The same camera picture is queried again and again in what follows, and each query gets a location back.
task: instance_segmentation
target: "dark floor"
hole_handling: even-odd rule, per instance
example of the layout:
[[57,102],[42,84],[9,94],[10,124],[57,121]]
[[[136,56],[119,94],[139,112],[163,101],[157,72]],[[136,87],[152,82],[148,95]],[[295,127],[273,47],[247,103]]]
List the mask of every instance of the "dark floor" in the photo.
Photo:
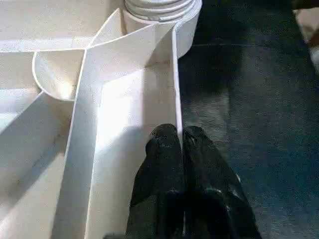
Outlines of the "dark floor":
[[239,174],[263,238],[315,239],[319,78],[278,2],[203,0],[178,62],[183,123],[203,127]]

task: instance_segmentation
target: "white plastic structure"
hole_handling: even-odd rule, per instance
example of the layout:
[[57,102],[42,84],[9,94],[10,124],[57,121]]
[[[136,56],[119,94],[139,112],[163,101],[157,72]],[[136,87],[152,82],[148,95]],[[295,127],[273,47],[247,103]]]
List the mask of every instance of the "white plastic structure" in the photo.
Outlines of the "white plastic structure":
[[124,0],[0,1],[0,239],[125,233],[149,133],[181,133],[191,4],[158,22]]
[[125,0],[128,11],[138,18],[150,21],[174,21],[188,14],[195,0]]

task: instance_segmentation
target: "white panel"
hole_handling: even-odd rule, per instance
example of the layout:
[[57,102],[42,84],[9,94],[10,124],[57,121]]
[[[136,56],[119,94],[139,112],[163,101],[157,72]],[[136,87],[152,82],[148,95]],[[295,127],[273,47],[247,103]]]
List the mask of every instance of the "white panel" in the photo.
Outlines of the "white panel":
[[123,0],[0,1],[0,51],[82,48]]
[[29,169],[54,143],[67,133],[69,117],[64,112],[71,103],[61,105],[41,93],[36,100],[0,134],[0,202],[27,174]]
[[201,0],[195,0],[193,9],[184,16],[175,26],[177,57],[180,58],[189,51],[195,35],[199,11],[201,9]]
[[1,205],[0,239],[49,239],[65,165],[67,136],[58,138]]
[[[133,177],[143,160],[148,134],[160,123],[176,124],[173,79],[169,78],[173,70],[169,64],[171,27],[172,25],[150,25],[87,50],[71,124],[52,238],[80,239],[84,234],[87,238],[101,238],[99,236],[110,230],[109,220],[112,217],[104,218],[104,215],[111,210],[112,202],[105,202],[104,205],[97,205],[95,202],[88,204],[90,190],[94,190],[90,200],[94,201],[99,197],[96,190],[103,195],[101,199],[107,199],[102,192],[103,186],[104,189],[110,187],[111,190],[112,183],[118,182],[113,174],[104,175],[103,172],[98,172],[96,176],[95,173],[92,176],[92,170],[102,169],[107,165],[110,165],[111,170],[118,171],[118,176],[124,176],[125,169],[129,172],[123,178],[127,185],[125,196],[119,200],[116,208],[120,209],[120,205],[124,207],[116,214],[112,211],[114,217],[118,215],[113,230],[124,230]],[[167,44],[165,47],[170,50],[161,53],[158,46],[163,47],[164,42]],[[133,138],[136,139],[129,146],[129,141]],[[113,153],[109,155],[110,161],[104,161],[103,156],[107,153],[107,142],[114,143],[111,150]],[[125,165],[129,160],[125,157],[126,149],[129,148],[134,152],[131,154],[132,164],[118,168],[113,159],[118,157],[119,162]],[[111,185],[105,181],[108,177],[114,179],[109,182]],[[99,178],[101,187],[96,188],[95,182]],[[114,195],[115,198],[119,198],[122,193],[120,189]],[[87,217],[88,205],[92,205],[89,206],[89,215],[92,213],[92,217]],[[95,207],[101,209],[101,214],[91,212]]]
[[126,11],[122,11],[118,8],[103,24],[90,46],[115,40],[147,25],[150,24],[143,23],[140,20],[131,17]]
[[0,132],[39,93],[34,81],[32,53],[0,53]]
[[33,74],[39,87],[60,100],[74,100],[84,50],[42,51],[34,55]]

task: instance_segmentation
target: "white divider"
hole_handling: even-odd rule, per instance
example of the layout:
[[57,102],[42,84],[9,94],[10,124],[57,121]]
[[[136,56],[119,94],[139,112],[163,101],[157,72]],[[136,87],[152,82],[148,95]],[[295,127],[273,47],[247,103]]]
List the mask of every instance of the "white divider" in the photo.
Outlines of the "white divider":
[[0,53],[0,132],[39,93],[34,82],[32,53]]
[[[63,161],[64,157],[60,155],[63,155],[66,141],[61,143],[60,140],[68,135],[72,105],[72,103],[53,99],[42,92],[0,134],[0,238],[20,238],[12,235],[19,235],[22,232],[26,235],[27,232],[30,232],[31,235],[35,233],[39,223],[42,223],[41,220],[39,222],[33,221],[33,217],[30,217],[29,223],[33,224],[35,228],[19,228],[17,224],[21,220],[27,220],[27,215],[23,214],[26,211],[29,214],[34,214],[35,219],[40,219],[41,215],[47,218],[49,212],[46,212],[46,209],[41,205],[45,207],[52,204],[51,211],[49,211],[51,212],[50,220],[53,220],[53,211],[58,195],[49,200],[46,196],[41,195],[41,191],[45,190],[43,188],[33,199],[30,199],[28,193],[31,191],[32,194],[36,194],[35,190],[39,190],[39,184],[45,183],[35,182],[38,178],[42,178],[39,173],[39,165],[46,167],[58,158],[59,163],[57,164],[59,166],[52,162],[55,165],[52,167],[58,167],[59,170],[62,170],[63,162],[61,160]],[[61,177],[58,174],[56,177],[55,183],[52,181],[54,185],[47,182],[46,187],[48,189],[54,188],[57,193],[60,186],[58,181],[61,180]],[[41,199],[44,198],[49,201],[42,202]],[[23,207],[23,202],[32,205],[34,211]],[[45,220],[43,223],[45,233],[48,233],[47,230],[51,229],[51,224],[45,225]],[[16,226],[16,231],[8,231],[7,227],[13,227],[13,225]]]
[[125,230],[147,137],[158,124],[176,124],[172,27],[146,26],[87,50],[53,239]]
[[115,40],[147,25],[149,24],[136,19],[126,11],[118,8],[105,21],[96,36],[92,39],[90,46]]
[[123,0],[0,1],[0,51],[85,48]]
[[84,50],[35,52],[32,72],[38,86],[48,95],[73,101]]

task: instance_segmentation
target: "plastic compartment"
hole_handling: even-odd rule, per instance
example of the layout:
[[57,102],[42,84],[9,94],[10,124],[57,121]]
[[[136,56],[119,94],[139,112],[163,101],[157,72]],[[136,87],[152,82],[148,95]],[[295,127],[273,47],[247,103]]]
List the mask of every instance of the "plastic compartment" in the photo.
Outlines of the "plastic compartment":
[[39,94],[32,53],[0,53],[0,132]]
[[53,238],[125,232],[149,133],[161,123],[180,130],[173,25],[149,25],[88,49]]
[[0,134],[0,238],[49,238],[72,105],[41,93]]
[[81,72],[84,50],[35,52],[33,76],[48,95],[73,101]]
[[0,2],[1,239],[125,232],[149,133],[181,132],[177,58],[200,7],[158,23],[123,0]]
[[118,8],[102,25],[96,36],[92,39],[90,46],[115,40],[150,24]]

